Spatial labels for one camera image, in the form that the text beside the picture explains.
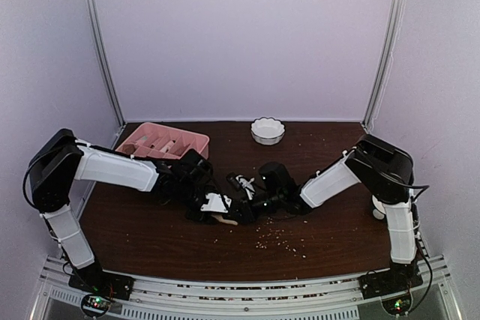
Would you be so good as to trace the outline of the left aluminium corner post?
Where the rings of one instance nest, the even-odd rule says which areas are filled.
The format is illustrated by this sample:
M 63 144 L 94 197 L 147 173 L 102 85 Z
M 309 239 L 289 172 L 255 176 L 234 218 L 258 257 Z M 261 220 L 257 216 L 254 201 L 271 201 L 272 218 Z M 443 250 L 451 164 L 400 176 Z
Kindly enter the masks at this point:
M 107 52 L 104 45 L 104 39 L 101 31 L 101 24 L 98 17 L 98 9 L 95 0 L 85 0 L 87 7 L 91 32 L 94 41 L 94 50 L 97 56 L 100 74 L 106 89 L 106 94 L 112 107 L 116 122 L 119 127 L 125 126 L 125 117 L 123 116 L 116 88 L 114 86 L 110 65 L 107 58 Z

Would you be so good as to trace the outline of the white cup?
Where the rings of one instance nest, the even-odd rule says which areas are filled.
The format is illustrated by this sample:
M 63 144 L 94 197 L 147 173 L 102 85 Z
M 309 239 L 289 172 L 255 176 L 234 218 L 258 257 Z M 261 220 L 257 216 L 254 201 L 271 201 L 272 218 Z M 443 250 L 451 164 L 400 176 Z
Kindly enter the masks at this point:
M 383 204 L 377 199 L 377 197 L 372 196 L 372 214 L 373 216 L 380 221 L 386 219 L 386 212 Z

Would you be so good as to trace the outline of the aluminium front table rail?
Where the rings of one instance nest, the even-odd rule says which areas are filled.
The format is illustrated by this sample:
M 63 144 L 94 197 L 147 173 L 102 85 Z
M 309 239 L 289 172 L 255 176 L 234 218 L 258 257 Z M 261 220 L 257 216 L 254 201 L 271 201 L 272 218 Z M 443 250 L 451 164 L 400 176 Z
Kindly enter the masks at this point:
M 398 292 L 367 299 L 362 273 L 271 282 L 200 282 L 133 278 L 129 300 L 114 300 L 99 319 L 467 319 L 443 256 L 428 259 L 433 281 L 408 316 L 390 315 L 386 305 Z M 86 292 L 68 286 L 67 266 L 47 256 L 26 319 L 92 319 L 80 309 Z

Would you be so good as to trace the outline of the pink divided organizer tray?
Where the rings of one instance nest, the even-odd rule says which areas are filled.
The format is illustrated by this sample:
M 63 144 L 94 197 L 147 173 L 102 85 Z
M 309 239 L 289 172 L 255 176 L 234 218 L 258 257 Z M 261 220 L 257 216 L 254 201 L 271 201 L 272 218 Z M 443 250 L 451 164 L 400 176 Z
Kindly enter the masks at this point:
M 209 140 L 201 133 L 146 122 L 138 126 L 116 151 L 135 157 L 177 160 L 193 149 L 208 159 Z

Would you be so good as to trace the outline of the aluminium corner post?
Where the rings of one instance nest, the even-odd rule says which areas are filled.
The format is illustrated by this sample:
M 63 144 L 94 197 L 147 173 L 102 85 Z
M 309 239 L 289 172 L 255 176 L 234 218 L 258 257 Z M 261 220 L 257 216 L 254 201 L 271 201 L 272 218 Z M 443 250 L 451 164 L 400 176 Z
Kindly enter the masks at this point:
M 101 24 L 98 17 L 98 9 L 95 0 L 85 0 L 87 7 L 91 32 L 94 41 L 94 50 L 97 56 L 100 74 L 106 89 L 106 94 L 112 107 L 116 122 L 119 127 L 125 126 L 125 117 L 123 116 L 116 88 L 114 86 L 110 65 L 107 58 L 107 52 L 104 45 L 104 39 L 101 31 Z
M 367 109 L 364 114 L 362 126 L 367 133 L 374 129 L 374 122 L 379 114 L 380 106 L 385 93 L 386 84 L 389 79 L 391 65 L 393 62 L 393 53 L 398 32 L 401 27 L 401 21 L 404 12 L 405 0 L 391 0 L 388 22 L 385 31 L 385 37 L 380 53 L 379 63 L 376 69 L 374 84 L 370 93 Z

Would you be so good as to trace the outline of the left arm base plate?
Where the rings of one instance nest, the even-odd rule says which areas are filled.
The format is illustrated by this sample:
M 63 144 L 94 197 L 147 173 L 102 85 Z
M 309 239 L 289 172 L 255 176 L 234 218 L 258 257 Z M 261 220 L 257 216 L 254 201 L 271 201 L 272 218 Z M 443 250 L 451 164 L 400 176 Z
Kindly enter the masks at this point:
M 134 278 L 105 271 L 100 262 L 95 260 L 84 268 L 73 266 L 68 285 L 105 298 L 128 301 L 134 287 Z

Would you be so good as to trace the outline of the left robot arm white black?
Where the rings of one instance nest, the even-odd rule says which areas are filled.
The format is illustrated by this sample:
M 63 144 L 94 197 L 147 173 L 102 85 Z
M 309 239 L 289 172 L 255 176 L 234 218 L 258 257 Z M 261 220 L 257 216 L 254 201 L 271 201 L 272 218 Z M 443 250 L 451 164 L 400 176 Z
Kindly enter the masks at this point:
M 158 194 L 184 203 L 200 217 L 223 217 L 233 205 L 214 178 L 210 162 L 193 149 L 179 159 L 139 157 L 93 145 L 60 129 L 30 160 L 22 194 L 92 293 L 102 292 L 108 278 L 71 207 L 71 188 L 80 182 Z

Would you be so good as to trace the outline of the striped beige brown sock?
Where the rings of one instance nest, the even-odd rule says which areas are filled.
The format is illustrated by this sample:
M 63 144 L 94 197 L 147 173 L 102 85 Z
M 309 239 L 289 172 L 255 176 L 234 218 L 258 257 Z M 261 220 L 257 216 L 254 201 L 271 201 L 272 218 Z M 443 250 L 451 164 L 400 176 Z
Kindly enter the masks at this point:
M 221 214 L 212 214 L 211 217 L 218 223 L 228 226 L 237 226 L 239 223 L 235 220 L 225 219 Z

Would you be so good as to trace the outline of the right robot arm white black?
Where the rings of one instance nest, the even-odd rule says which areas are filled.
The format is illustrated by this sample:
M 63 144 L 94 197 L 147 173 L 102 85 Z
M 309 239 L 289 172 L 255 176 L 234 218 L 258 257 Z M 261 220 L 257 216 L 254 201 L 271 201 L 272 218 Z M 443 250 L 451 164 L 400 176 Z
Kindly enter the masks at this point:
M 405 150 L 364 135 L 332 164 L 301 183 L 278 161 L 263 164 L 258 176 L 261 187 L 242 175 L 229 176 L 229 182 L 244 194 L 228 204 L 231 220 L 252 223 L 279 209 L 291 215 L 309 214 L 360 190 L 370 202 L 373 216 L 387 225 L 388 257 L 393 268 L 385 273 L 385 285 L 397 292 L 413 279 L 418 216 L 414 162 Z

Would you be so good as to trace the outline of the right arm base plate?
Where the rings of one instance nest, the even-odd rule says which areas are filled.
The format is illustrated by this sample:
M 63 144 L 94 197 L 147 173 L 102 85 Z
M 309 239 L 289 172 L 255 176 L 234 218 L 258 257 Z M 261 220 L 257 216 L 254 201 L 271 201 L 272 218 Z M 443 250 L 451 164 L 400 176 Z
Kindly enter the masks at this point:
M 421 274 L 408 274 L 405 271 L 369 271 L 358 278 L 364 299 L 385 297 L 423 284 Z

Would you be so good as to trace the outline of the right aluminium corner post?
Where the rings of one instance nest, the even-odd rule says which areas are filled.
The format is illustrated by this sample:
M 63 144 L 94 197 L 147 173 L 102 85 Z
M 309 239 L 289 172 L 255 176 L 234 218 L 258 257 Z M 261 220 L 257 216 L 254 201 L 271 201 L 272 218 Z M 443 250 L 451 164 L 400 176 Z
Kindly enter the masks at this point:
M 393 53 L 398 32 L 401 27 L 401 21 L 404 12 L 405 0 L 391 0 L 388 22 L 385 31 L 385 37 L 380 53 L 379 63 L 376 69 L 374 84 L 370 93 L 367 109 L 364 114 L 362 126 L 367 133 L 374 129 L 374 122 L 379 114 L 380 106 L 385 93 L 386 84 L 389 79 L 391 65 L 393 62 Z

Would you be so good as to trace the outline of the white scalloped ceramic bowl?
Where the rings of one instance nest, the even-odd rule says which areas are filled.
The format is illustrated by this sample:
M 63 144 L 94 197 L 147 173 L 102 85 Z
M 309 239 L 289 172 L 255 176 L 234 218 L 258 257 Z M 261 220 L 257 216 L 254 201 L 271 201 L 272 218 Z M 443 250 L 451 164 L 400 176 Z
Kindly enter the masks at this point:
M 261 145 L 276 145 L 285 134 L 284 124 L 275 118 L 258 118 L 250 125 L 253 140 Z

